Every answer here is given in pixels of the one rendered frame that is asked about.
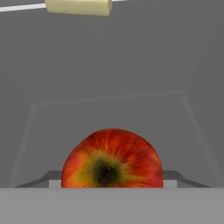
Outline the red apple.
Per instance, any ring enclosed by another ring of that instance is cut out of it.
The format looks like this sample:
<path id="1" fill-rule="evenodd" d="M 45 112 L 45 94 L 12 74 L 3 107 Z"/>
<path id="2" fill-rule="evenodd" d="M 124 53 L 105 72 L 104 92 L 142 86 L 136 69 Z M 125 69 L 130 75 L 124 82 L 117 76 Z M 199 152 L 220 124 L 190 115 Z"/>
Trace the red apple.
<path id="1" fill-rule="evenodd" d="M 101 129 L 82 140 L 62 169 L 63 188 L 162 188 L 163 167 L 142 137 L 125 129 Z"/>

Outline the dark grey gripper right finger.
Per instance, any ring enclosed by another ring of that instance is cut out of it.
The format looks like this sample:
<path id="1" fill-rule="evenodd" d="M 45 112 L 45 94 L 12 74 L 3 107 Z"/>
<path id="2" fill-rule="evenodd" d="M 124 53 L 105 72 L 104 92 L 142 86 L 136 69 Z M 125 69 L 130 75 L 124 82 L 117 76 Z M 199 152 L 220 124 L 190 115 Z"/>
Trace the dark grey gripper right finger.
<path id="1" fill-rule="evenodd" d="M 163 171 L 164 176 L 164 188 L 208 188 L 208 185 L 185 178 L 178 171 Z"/>

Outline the pale yellow block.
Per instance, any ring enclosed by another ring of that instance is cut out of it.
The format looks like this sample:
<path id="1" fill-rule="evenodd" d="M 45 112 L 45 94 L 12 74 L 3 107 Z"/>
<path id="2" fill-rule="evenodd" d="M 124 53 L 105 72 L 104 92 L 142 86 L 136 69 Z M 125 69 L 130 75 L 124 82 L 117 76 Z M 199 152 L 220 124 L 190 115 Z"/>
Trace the pale yellow block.
<path id="1" fill-rule="evenodd" d="M 82 16 L 108 16 L 112 10 L 112 0 L 45 0 L 51 13 Z"/>

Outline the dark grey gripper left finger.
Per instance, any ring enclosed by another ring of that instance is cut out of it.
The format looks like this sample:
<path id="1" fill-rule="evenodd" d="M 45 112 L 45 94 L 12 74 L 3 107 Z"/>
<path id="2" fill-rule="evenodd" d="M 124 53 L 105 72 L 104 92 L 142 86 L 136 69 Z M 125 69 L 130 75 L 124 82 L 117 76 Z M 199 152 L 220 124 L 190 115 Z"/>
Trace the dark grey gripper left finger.
<path id="1" fill-rule="evenodd" d="M 62 171 L 47 171 L 41 178 L 35 179 L 31 182 L 18 185 L 17 188 L 41 188 L 41 187 L 49 187 L 50 180 L 61 180 Z"/>

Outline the grey fridge interior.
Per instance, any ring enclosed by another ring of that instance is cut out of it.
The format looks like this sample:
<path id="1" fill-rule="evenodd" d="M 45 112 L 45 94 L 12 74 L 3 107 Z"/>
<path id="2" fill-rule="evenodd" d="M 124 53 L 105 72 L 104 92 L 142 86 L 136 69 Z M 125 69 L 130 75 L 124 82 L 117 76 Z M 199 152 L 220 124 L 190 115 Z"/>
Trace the grey fridge interior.
<path id="1" fill-rule="evenodd" d="M 60 170 L 103 128 L 224 186 L 223 33 L 224 0 L 129 0 L 108 17 L 0 12 L 0 187 Z"/>

